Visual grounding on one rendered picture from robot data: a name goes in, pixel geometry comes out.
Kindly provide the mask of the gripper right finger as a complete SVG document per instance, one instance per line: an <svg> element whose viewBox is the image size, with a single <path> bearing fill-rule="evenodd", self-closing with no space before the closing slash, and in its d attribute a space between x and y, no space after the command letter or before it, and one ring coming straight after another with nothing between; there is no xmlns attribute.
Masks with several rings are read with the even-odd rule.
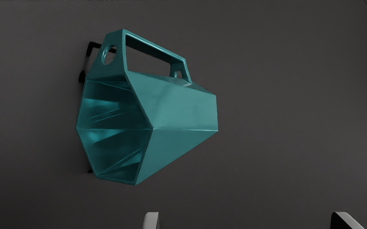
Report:
<svg viewBox="0 0 367 229"><path fill-rule="evenodd" d="M330 229L364 229L364 227L346 212L333 212Z"/></svg>

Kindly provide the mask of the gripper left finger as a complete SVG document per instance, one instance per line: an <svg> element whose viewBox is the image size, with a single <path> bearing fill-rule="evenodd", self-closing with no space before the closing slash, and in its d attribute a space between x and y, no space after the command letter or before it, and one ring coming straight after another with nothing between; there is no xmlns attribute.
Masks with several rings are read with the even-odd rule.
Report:
<svg viewBox="0 0 367 229"><path fill-rule="evenodd" d="M147 212L144 217L142 229L160 229L159 212Z"/></svg>

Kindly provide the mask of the teal faceted mug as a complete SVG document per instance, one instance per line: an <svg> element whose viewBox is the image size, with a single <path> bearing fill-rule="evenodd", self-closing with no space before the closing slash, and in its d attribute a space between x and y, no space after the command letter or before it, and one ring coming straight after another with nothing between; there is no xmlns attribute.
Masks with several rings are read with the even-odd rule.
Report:
<svg viewBox="0 0 367 229"><path fill-rule="evenodd" d="M169 76L128 70L126 47L168 63ZM75 129L96 178L137 185L218 131L216 95L183 57L120 29L86 74Z"/></svg>

